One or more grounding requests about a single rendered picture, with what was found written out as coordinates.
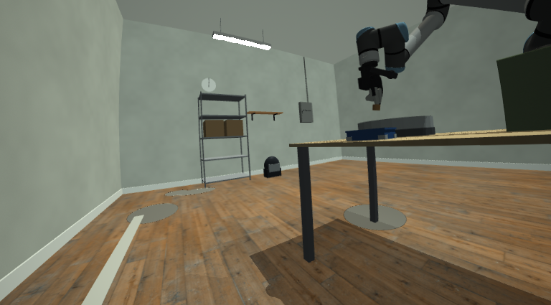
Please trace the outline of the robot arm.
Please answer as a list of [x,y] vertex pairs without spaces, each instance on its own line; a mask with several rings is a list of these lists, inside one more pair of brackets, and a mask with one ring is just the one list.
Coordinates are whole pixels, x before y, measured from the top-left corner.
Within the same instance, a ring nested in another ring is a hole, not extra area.
[[384,47],[385,70],[371,67],[370,72],[396,79],[412,54],[443,25],[450,4],[524,13],[528,20],[538,24],[524,43],[523,53],[551,46],[551,0],[427,0],[423,21],[410,34],[404,22],[379,29],[361,29],[356,36],[359,65],[369,61],[378,63],[378,49]]

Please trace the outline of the blue crate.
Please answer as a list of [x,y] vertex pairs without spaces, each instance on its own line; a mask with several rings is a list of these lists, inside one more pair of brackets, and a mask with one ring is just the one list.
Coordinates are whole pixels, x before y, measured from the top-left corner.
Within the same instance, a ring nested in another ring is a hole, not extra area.
[[367,140],[385,140],[395,139],[397,134],[396,128],[372,128],[356,131],[345,131],[347,133],[347,141],[367,141]]

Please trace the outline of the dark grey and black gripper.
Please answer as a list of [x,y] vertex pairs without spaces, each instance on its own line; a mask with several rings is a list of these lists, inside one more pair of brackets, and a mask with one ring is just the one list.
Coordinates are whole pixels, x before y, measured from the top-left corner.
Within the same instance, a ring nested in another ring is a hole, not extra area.
[[358,67],[359,71],[361,71],[361,77],[363,77],[358,78],[358,84],[360,90],[369,90],[369,95],[365,98],[367,101],[381,104],[383,94],[382,79],[380,75],[370,72],[371,67],[376,66],[378,66],[377,61],[369,61]]

